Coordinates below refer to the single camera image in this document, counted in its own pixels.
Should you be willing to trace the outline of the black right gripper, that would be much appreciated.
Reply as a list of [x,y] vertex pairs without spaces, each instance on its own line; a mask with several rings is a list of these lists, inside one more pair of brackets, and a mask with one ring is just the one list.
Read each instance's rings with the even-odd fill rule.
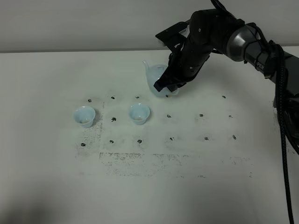
[[171,93],[178,93],[197,76],[214,49],[210,41],[213,25],[223,15],[220,9],[199,10],[188,21],[178,22],[156,34],[171,51],[167,69],[154,83],[158,92],[166,87]]

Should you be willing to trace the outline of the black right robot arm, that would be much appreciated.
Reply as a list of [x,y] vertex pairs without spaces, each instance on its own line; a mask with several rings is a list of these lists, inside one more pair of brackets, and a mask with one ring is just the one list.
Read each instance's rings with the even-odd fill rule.
[[277,84],[279,52],[265,40],[254,23],[245,23],[220,9],[194,12],[189,21],[179,22],[157,34],[170,50],[168,67],[154,88],[170,91],[192,81],[211,53],[223,54],[236,62],[251,64],[265,78]]

